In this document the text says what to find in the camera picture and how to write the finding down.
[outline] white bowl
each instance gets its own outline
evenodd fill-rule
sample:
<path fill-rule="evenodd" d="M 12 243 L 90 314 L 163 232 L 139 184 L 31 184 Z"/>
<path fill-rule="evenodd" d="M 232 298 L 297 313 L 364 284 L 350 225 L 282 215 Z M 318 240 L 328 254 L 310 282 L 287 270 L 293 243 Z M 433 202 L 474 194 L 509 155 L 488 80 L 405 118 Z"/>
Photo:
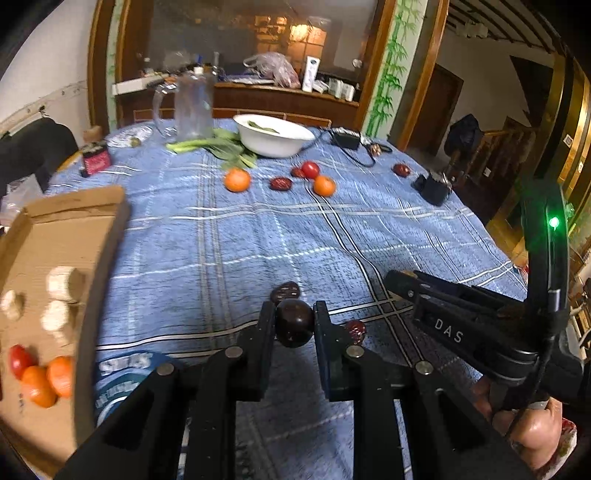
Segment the white bowl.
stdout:
<path fill-rule="evenodd" d="M 234 120 L 238 124 L 242 144 L 263 157 L 292 157 L 306 143 L 314 140 L 314 134 L 306 127 L 272 116 L 236 115 Z M 272 128 L 278 133 L 251 127 L 248 122 L 255 122 L 259 127 Z"/>

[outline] human hand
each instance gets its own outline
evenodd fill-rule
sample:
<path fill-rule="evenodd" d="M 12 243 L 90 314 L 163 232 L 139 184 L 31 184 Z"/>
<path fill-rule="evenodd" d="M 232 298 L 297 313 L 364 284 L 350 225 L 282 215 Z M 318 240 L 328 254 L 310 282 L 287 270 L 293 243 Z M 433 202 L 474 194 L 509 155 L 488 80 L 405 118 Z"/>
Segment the human hand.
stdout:
<path fill-rule="evenodd" d="M 504 435 L 515 418 L 516 412 L 501 410 L 493 416 L 492 407 L 488 401 L 490 389 L 491 381 L 486 377 L 482 377 L 473 385 L 472 391 L 476 395 L 474 407 L 487 420 L 492 420 L 494 429 Z M 555 398 L 550 398 L 545 410 L 528 408 L 515 426 L 510 438 L 522 446 L 519 456 L 535 471 L 550 461 L 558 447 L 561 433 L 562 403 Z"/>

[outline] leafy green vegetable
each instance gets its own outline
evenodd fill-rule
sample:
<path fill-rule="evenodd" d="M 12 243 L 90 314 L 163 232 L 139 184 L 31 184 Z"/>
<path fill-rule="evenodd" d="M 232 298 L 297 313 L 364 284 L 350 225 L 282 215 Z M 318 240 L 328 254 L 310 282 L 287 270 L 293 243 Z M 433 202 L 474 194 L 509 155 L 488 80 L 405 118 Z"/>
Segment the leafy green vegetable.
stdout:
<path fill-rule="evenodd" d="M 227 140 L 232 140 L 233 142 L 240 141 L 240 134 L 236 132 L 232 132 L 230 130 L 226 130 L 225 128 L 214 128 L 213 135 L 216 138 L 225 138 Z"/>
<path fill-rule="evenodd" d="M 269 127 L 259 127 L 255 122 L 253 122 L 252 120 L 248 121 L 248 126 L 249 127 L 253 127 L 256 128 L 257 130 L 264 130 L 265 132 L 271 132 L 272 134 L 279 134 L 279 132 L 277 130 L 274 130 L 272 128 Z"/>
<path fill-rule="evenodd" d="M 240 160 L 244 163 L 247 167 L 254 168 L 256 167 L 256 154 L 250 151 L 246 151 L 240 155 Z"/>
<path fill-rule="evenodd" d="M 166 148 L 177 154 L 204 148 L 216 158 L 223 160 L 222 168 L 224 170 L 232 167 L 256 167 L 256 154 L 244 148 L 237 133 L 223 128 L 214 128 L 213 134 L 215 135 L 214 138 L 167 144 Z"/>
<path fill-rule="evenodd" d="M 227 145 L 211 145 L 210 147 L 205 147 L 205 150 L 208 150 L 208 152 L 220 160 L 233 160 L 244 152 L 244 147 L 229 142 Z"/>

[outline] tiled floor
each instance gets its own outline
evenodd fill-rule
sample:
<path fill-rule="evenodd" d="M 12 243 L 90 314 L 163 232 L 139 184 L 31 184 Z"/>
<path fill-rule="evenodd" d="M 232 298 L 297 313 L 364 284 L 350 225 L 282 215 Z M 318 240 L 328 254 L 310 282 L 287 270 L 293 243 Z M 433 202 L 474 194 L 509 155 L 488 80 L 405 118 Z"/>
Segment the tiled floor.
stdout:
<path fill-rule="evenodd" d="M 415 162 L 427 170 L 441 171 L 447 167 L 449 159 L 442 160 L 418 148 L 407 148 L 406 152 Z"/>

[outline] ceiling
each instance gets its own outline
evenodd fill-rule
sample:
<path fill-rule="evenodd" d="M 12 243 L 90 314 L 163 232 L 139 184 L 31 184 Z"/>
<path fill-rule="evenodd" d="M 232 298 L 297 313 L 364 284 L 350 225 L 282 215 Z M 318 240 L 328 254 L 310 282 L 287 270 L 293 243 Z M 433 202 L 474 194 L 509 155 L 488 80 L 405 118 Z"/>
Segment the ceiling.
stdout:
<path fill-rule="evenodd" d="M 549 28 L 520 0 L 450 0 L 447 27 L 455 30 L 467 22 L 486 25 L 493 40 L 555 50 Z"/>

